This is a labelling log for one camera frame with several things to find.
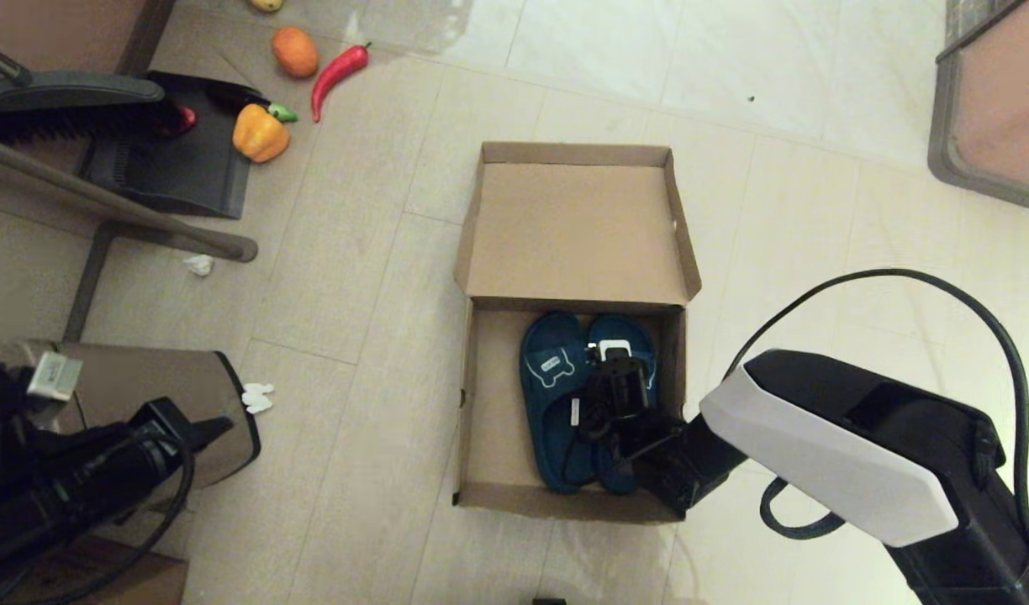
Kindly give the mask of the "orange bell pepper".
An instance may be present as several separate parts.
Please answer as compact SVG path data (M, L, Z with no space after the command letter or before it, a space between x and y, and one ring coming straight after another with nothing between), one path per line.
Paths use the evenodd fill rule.
M246 104L235 119L230 144L248 161L275 161L291 142L288 127L258 104Z

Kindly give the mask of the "orange round fruit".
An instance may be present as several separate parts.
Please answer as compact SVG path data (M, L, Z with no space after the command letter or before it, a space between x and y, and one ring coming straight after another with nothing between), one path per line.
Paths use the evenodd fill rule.
M308 79L319 69L319 52L314 39L299 27L278 29L270 41L277 64L293 79Z

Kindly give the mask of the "blue slipper bone print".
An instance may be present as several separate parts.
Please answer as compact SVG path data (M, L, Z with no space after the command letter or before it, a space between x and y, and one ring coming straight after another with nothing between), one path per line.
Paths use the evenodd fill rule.
M558 494L595 482L594 448L578 437L590 360L579 318L541 315L522 339L519 373L539 476Z
M644 414L644 416L649 416L652 411L657 411L657 407L659 407L659 398L657 398L657 351L654 351L652 337L645 332L642 326L625 315L599 315L591 323L590 329L588 329L588 339L590 339L590 342L603 339L624 339L630 342L634 350L634 356L645 360L649 366L649 371L652 373L649 382L652 410L649 410L649 413ZM611 493L618 495L633 493L638 489L638 483L632 470L632 463L599 462L599 444L602 443L607 433L610 432L611 425L619 421L599 422L595 420L595 422L598 423L598 428L591 430L590 433L596 439L593 451L596 478L599 479L600 485L604 489Z

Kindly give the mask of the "brown trash bin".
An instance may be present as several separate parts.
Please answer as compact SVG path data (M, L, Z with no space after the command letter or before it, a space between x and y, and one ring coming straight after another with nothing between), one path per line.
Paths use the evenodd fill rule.
M142 403L167 397L188 421L229 418L233 422L229 432L199 453L196 490L230 478L261 454L256 421L241 399L242 383L221 352L23 339L0 345L0 361L34 366L45 352L82 363L73 399L45 423L54 432L69 435L126 421Z

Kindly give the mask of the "brown furniture bar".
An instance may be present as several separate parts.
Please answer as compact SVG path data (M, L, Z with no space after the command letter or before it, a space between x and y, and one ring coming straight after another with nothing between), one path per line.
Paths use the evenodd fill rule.
M237 234L200 229L194 225L177 221L141 204L131 202L122 195L114 194L108 189L96 187L95 184L69 175L45 162L34 161L1 143L0 166L60 189L66 194L87 200L87 203L98 208L98 213L118 219L128 226L148 230L150 241L154 244L225 258L238 263L249 263L255 260L260 252L260 246L253 239Z

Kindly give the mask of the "black plastic dustpan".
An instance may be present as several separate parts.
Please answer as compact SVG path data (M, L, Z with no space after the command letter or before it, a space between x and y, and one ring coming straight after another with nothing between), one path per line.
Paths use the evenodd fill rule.
M196 127L170 139L96 140L88 145L80 175L158 212L237 221L251 161L233 146L238 114L207 99L207 85L223 81L164 71L146 76L170 99L196 112Z

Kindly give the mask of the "brown cardboard shoe box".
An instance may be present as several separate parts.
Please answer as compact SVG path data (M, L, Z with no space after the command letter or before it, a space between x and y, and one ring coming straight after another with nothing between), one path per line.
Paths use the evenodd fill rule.
M642 490L553 492L537 470L521 340L549 311L617 313L649 333L660 402L687 405L687 307L702 287L667 146L484 142L456 258L468 299L454 505L538 519L676 523Z

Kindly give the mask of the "brown wooden cabinet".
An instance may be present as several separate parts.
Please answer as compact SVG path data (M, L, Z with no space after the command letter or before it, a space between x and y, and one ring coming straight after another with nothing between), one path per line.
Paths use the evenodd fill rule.
M176 0L0 0L0 51L37 71L148 69Z

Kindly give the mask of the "dark eggplant with green stem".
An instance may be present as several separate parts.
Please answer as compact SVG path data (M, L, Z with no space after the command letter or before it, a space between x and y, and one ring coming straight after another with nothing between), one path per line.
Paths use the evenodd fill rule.
M206 92L207 99L211 103L214 103L216 107L221 108L225 112L237 114L242 108L254 104L254 106L260 106L262 110L265 110L269 115L279 120L280 123L297 123L299 120L295 112L289 110L289 108L285 108L280 103L269 100L260 92L256 91L256 88L233 84L230 82L214 82L208 84L204 88L204 92Z

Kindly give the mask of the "brown table with grey frame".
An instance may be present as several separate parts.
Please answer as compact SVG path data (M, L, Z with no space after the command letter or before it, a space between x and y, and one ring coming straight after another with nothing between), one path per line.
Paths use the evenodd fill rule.
M928 165L1029 209L1029 0L948 0Z

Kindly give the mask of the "dark metal furniture leg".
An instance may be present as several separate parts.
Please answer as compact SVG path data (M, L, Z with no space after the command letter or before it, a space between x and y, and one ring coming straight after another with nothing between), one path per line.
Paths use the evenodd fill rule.
M64 342L77 342L82 337L85 325L87 325L88 310L91 310L92 300L98 288L101 271L106 265L108 250L110 250L114 239L118 237L118 222L107 221L100 224L94 237L92 237L92 244L88 246L87 261L85 261L85 265L83 266L79 287L77 287L76 295L74 295L64 334L62 334L62 341Z

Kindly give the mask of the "red chili pepper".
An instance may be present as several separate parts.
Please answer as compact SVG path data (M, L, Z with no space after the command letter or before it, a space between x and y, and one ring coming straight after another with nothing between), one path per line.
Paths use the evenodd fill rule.
M315 124L321 122L324 101L331 91L369 65L370 47L372 43L350 46L349 49L338 54L338 57L319 73L310 93L312 122Z

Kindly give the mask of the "grey broom with black bristles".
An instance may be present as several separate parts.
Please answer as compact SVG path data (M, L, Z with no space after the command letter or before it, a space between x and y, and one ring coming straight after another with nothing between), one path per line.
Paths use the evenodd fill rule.
M0 51L0 143L168 137L176 103L156 82L122 74L32 72Z

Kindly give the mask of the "brown cardboard carton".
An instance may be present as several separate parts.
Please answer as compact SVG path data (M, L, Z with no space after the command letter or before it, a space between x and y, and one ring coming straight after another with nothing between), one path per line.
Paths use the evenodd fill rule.
M148 551L106 585L96 581L138 549L87 536L0 568L0 605L181 605L188 563Z

